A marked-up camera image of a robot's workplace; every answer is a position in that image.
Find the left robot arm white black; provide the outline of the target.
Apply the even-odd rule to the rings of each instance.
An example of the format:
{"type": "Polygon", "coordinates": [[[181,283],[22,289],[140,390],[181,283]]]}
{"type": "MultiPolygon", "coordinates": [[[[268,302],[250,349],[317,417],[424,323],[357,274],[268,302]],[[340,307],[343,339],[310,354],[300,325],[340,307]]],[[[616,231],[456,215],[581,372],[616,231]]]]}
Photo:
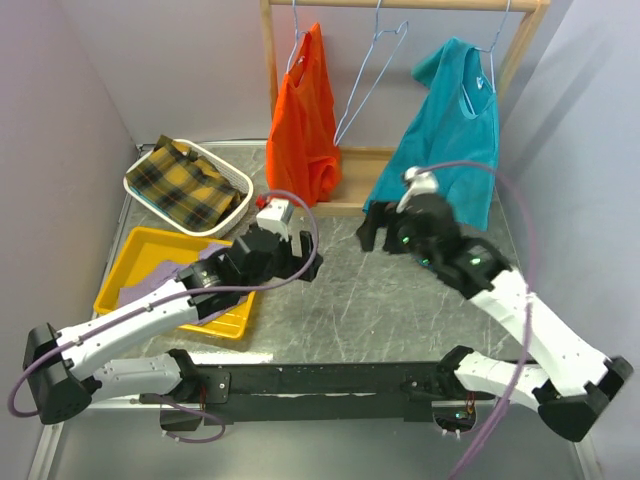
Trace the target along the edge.
{"type": "Polygon", "coordinates": [[[200,378],[188,354],[171,350],[133,360],[120,360],[119,354],[179,326],[205,322],[251,292],[313,281],[322,263],[318,230],[302,231],[299,238],[302,253],[296,256],[288,232],[253,223],[230,245],[179,268],[155,290],[115,311],[62,330],[48,323],[33,328],[20,380],[28,385],[35,408],[19,410],[11,393],[9,411],[53,425],[114,397],[192,399],[200,378]]]}

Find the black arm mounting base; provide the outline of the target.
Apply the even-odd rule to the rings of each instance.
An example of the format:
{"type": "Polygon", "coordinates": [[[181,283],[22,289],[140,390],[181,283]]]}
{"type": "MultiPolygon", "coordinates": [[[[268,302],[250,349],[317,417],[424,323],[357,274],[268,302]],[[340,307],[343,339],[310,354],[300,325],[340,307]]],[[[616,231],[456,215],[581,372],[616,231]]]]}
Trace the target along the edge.
{"type": "Polygon", "coordinates": [[[227,424],[400,418],[430,422],[437,402],[490,400],[444,388],[434,362],[200,365],[200,384],[173,400],[204,402],[227,424]]]}

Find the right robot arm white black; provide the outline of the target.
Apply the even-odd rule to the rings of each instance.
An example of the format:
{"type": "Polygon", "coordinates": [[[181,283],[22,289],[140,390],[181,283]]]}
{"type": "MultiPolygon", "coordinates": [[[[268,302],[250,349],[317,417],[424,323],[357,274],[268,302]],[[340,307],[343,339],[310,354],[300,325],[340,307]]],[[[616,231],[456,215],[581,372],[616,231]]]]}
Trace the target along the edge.
{"type": "Polygon", "coordinates": [[[438,366],[439,390],[452,399],[467,391],[507,395],[563,439],[582,441],[633,374],[632,365],[579,337],[493,244],[462,232],[440,195],[372,203],[356,231],[363,250],[373,249],[379,229],[386,231],[385,252],[411,255],[526,349],[518,366],[458,346],[438,366]]]}

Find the teal t shirt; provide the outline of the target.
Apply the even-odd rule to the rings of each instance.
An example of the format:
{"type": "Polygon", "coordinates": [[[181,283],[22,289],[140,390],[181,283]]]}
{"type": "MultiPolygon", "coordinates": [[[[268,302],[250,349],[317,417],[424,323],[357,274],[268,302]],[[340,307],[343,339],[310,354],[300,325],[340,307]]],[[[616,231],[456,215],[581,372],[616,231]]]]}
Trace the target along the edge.
{"type": "MultiPolygon", "coordinates": [[[[364,203],[397,202],[406,191],[404,173],[469,161],[492,169],[499,159],[497,93],[485,74],[480,51],[453,37],[419,62],[412,78],[428,89],[417,115],[364,203]]],[[[452,205],[458,222],[477,230],[488,228],[494,176],[468,166],[435,171],[439,193],[452,205]]]]}

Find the yellow plastic tray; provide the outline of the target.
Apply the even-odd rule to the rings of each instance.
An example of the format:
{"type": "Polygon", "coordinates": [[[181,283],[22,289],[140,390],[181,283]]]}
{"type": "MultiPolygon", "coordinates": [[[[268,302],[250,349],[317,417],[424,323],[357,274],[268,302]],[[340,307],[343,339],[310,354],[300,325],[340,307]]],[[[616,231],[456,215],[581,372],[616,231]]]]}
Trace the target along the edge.
{"type": "MultiPolygon", "coordinates": [[[[151,227],[136,227],[128,235],[94,302],[94,311],[105,315],[117,309],[119,291],[145,278],[160,262],[191,264],[231,243],[226,240],[197,238],[151,227]]],[[[182,330],[201,335],[238,340],[243,337],[255,295],[205,325],[194,322],[182,330]]]]}

